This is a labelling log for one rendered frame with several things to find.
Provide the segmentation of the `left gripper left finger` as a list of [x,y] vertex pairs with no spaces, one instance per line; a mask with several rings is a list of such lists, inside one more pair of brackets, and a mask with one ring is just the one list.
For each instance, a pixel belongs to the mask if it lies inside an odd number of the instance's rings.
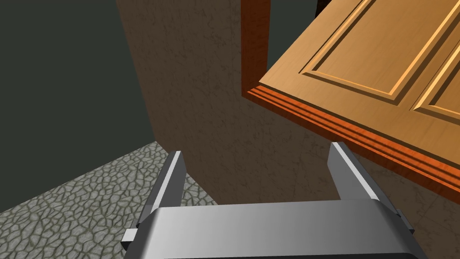
[[140,225],[157,208],[178,207],[183,198],[186,166],[181,151],[172,151],[161,168],[137,220]]

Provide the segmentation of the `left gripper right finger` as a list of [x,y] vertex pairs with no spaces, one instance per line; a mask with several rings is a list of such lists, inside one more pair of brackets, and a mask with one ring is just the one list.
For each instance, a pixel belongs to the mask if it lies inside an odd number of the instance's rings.
[[331,143],[327,166],[342,200],[374,199],[398,214],[393,203],[343,142]]

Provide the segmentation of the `light wooden panelled door leaf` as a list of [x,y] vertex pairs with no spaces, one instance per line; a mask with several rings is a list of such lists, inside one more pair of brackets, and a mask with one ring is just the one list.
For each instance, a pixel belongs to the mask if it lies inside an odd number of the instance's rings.
[[460,0],[332,0],[260,83],[460,166]]

